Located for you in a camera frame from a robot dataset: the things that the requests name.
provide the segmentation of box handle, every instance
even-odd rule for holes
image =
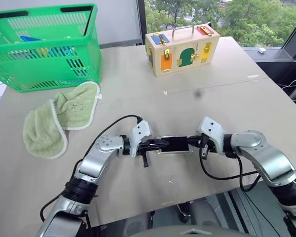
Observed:
[[[189,25],[189,26],[180,26],[180,27],[176,27],[173,29],[172,31],[172,37],[174,37],[174,31],[176,30],[180,30],[180,29],[185,29],[185,28],[190,28],[192,27],[192,34],[194,33],[194,26],[193,25]]]

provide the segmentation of wooden lock box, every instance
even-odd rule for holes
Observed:
[[[148,63],[156,77],[210,63],[219,37],[207,24],[146,34]]]

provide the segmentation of smartphone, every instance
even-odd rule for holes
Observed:
[[[192,153],[193,148],[187,143],[187,137],[163,136],[157,139],[166,140],[169,145],[157,150],[158,154],[183,154]]]

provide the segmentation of green basket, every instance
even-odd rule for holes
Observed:
[[[99,83],[94,4],[0,12],[0,81],[17,91]]]

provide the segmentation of towel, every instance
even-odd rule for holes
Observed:
[[[23,126],[26,150],[38,158],[53,159],[68,147],[64,130],[81,130],[90,126],[100,93],[92,81],[73,91],[58,93],[41,107],[30,111]]]

